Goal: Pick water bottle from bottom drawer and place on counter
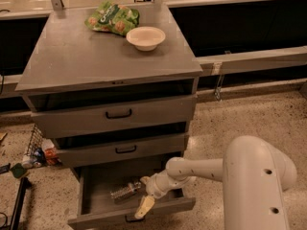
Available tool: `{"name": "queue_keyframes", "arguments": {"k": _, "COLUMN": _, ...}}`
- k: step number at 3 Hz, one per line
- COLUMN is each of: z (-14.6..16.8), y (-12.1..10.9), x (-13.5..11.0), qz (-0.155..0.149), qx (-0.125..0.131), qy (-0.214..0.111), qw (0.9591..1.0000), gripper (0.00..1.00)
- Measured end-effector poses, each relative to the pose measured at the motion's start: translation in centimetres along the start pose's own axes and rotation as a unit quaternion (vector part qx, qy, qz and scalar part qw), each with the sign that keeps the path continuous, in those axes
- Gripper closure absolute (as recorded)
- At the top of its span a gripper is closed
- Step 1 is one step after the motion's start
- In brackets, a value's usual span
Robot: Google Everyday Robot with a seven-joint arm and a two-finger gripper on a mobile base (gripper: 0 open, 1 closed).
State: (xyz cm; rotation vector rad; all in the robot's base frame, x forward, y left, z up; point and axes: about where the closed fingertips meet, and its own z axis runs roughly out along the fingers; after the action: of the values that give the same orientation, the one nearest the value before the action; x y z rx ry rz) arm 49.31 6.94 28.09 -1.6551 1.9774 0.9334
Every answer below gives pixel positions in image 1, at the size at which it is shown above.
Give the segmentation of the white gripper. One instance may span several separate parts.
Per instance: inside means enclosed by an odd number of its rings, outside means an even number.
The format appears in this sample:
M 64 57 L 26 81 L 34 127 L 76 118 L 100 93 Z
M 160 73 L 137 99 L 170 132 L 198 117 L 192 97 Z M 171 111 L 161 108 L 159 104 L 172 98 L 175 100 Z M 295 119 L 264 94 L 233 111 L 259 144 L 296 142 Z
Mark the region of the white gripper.
M 155 173 L 152 176 L 143 176 L 140 181 L 146 185 L 148 195 L 143 196 L 134 217 L 142 219 L 154 207 L 155 199 L 160 199 L 174 189 L 183 187 L 184 181 L 177 180 L 168 175 L 165 171 Z

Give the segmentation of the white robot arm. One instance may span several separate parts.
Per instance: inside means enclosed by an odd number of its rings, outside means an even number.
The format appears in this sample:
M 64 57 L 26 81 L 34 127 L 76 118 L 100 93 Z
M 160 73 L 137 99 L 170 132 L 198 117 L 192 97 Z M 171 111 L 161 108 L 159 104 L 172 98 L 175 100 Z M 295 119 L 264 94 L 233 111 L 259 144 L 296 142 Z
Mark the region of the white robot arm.
M 221 159 L 173 157 L 164 171 L 142 177 L 147 194 L 134 217 L 145 217 L 158 199 L 198 177 L 223 183 L 224 230 L 290 230 L 283 192 L 295 185 L 295 163 L 254 136 L 235 138 Z

